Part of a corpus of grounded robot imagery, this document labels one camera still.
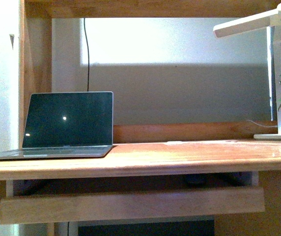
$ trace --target lamp base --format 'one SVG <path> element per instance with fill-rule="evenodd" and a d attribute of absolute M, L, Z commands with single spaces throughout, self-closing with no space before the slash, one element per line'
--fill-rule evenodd
<path fill-rule="evenodd" d="M 277 140 L 281 140 L 281 134 L 254 134 L 254 139 L 277 141 Z"/>

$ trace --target lamp stand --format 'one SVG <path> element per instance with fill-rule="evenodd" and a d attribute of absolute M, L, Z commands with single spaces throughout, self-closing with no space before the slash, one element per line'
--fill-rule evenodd
<path fill-rule="evenodd" d="M 255 134 L 256 140 L 281 140 L 281 108 L 279 99 L 281 99 L 281 26 L 275 26 L 273 35 L 274 68 L 275 68 L 275 87 L 276 87 L 276 105 L 277 105 L 277 124 L 278 134 Z"/>

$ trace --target power cord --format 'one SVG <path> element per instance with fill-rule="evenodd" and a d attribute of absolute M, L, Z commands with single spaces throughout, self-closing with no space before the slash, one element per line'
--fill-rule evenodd
<path fill-rule="evenodd" d="M 250 119 L 247 119 L 247 121 L 252 122 L 253 124 L 256 124 L 256 125 L 258 125 L 260 127 L 264 127 L 264 128 L 277 128 L 278 127 L 278 125 L 263 125 L 263 124 L 259 124 L 259 123 L 256 123 L 253 120 L 250 120 Z"/>
<path fill-rule="evenodd" d="M 88 39 L 87 39 L 87 32 L 86 32 L 86 18 L 84 18 L 84 32 L 85 32 L 87 54 L 88 54 L 88 68 L 87 68 L 87 92 L 88 92 L 89 91 L 90 58 L 89 58 L 89 46 L 88 46 Z"/>

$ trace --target black cable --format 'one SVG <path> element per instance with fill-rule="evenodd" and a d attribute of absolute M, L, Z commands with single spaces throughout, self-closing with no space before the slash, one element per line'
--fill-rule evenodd
<path fill-rule="evenodd" d="M 88 54 L 88 73 L 87 73 L 87 92 L 89 91 L 89 72 L 90 72 L 90 59 L 89 59 L 89 46 L 88 46 L 88 39 L 86 33 L 86 18 L 84 18 L 84 32 L 86 38 L 86 45 L 87 45 L 87 54 Z"/>
<path fill-rule="evenodd" d="M 67 222 L 67 236 L 70 235 L 70 222 Z"/>

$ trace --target white cable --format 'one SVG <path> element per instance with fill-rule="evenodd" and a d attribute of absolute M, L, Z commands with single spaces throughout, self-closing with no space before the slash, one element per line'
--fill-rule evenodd
<path fill-rule="evenodd" d="M 256 124 L 256 125 L 264 127 L 264 128 L 277 128 L 278 127 L 278 125 L 263 125 L 263 124 L 259 124 L 259 123 L 256 123 L 253 120 L 250 120 L 250 119 L 247 119 L 247 121 L 252 122 L 253 124 Z"/>

